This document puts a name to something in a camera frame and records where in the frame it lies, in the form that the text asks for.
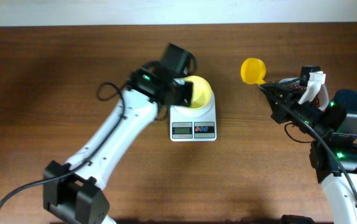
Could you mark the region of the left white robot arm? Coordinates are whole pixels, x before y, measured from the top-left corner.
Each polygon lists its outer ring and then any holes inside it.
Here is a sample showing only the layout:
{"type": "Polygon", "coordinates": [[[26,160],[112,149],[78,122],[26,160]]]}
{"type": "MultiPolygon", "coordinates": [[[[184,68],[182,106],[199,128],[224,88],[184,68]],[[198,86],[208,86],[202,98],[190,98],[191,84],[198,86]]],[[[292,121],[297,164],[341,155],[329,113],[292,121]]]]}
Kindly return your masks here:
{"type": "Polygon", "coordinates": [[[64,223],[114,223],[103,190],[114,168],[162,106],[190,106],[192,82],[178,82],[192,74],[196,58],[169,44],[159,61],[133,71],[120,99],[93,137],[64,164],[52,161],[44,170],[51,182],[43,186],[43,207],[64,223]]]}

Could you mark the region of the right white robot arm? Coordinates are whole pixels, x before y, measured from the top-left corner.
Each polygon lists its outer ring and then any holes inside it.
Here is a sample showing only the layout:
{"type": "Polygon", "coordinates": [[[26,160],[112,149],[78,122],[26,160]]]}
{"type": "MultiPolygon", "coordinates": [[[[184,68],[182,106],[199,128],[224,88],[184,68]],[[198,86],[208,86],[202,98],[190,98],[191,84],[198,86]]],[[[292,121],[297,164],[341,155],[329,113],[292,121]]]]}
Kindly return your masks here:
{"type": "Polygon", "coordinates": [[[324,110],[301,103],[302,90],[264,84],[278,124],[298,127],[312,137],[310,163],[322,186],[334,223],[357,223],[357,92],[339,90],[324,110]]]}

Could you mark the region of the yellow plastic measuring scoop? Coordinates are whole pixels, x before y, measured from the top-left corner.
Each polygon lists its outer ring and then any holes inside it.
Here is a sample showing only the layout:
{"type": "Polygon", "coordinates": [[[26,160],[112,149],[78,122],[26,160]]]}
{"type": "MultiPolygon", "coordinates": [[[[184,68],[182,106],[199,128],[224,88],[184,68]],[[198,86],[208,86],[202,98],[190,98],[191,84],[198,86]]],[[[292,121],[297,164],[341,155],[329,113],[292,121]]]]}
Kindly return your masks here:
{"type": "Polygon", "coordinates": [[[265,63],[258,58],[247,58],[240,70],[242,81],[246,84],[263,85],[266,82],[264,77],[266,75],[265,63]]]}

